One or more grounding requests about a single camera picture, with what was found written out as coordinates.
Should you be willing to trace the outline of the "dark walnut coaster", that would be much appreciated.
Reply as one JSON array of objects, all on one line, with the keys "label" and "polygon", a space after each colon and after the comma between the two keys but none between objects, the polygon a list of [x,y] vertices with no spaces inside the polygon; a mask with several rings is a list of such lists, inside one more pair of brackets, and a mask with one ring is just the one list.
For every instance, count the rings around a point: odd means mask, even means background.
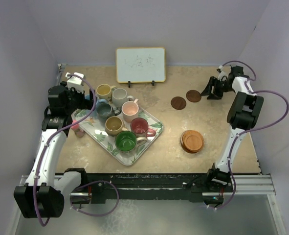
[{"label": "dark walnut coaster", "polygon": [[197,91],[197,90],[189,90],[186,93],[186,98],[190,101],[190,102],[199,102],[201,100],[201,94]]},{"label": "dark walnut coaster", "polygon": [[182,110],[186,107],[186,100],[181,96],[173,97],[171,100],[171,106],[176,110]]}]

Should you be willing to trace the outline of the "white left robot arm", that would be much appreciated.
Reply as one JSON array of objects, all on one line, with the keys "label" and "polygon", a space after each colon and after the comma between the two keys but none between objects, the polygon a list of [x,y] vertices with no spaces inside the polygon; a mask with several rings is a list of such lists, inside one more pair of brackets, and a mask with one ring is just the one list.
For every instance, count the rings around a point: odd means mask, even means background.
[{"label": "white left robot arm", "polygon": [[67,172],[61,183],[55,182],[55,172],[72,124],[71,115],[77,109],[92,112],[96,106],[95,91],[90,88],[89,99],[86,99],[82,88],[61,82],[48,90],[48,102],[34,165],[23,185],[14,189],[15,201],[25,218],[60,217],[66,186],[71,183],[77,192],[83,192],[89,185],[82,170]]}]

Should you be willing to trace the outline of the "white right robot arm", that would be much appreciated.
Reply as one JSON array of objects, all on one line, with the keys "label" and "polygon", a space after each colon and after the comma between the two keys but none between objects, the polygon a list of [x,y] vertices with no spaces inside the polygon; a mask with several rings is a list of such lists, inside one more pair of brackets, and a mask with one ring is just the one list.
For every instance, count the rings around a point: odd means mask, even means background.
[{"label": "white right robot arm", "polygon": [[217,69],[218,76],[211,76],[201,93],[208,100],[220,100],[224,93],[234,92],[235,98],[227,114],[229,134],[219,159],[206,174],[204,183],[209,191],[218,191],[231,185],[231,172],[234,159],[243,138],[257,123],[264,98],[253,93],[249,76],[241,66],[232,66],[230,73]]}]

